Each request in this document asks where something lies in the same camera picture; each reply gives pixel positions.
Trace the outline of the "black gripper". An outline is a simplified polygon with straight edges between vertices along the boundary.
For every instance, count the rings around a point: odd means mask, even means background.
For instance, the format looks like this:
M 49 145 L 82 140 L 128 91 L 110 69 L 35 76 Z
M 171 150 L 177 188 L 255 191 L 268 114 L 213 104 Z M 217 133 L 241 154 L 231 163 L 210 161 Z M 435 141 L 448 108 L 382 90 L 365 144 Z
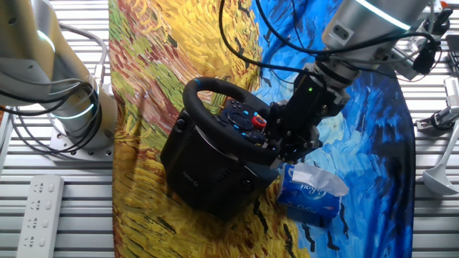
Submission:
M 314 63 L 294 81 L 293 95 L 287 102 L 273 102 L 268 116 L 268 138 L 262 148 L 276 150 L 271 169 L 280 164 L 297 164 L 321 148 L 317 125 L 323 118 L 338 115 L 350 96 L 351 70 L 342 65 Z

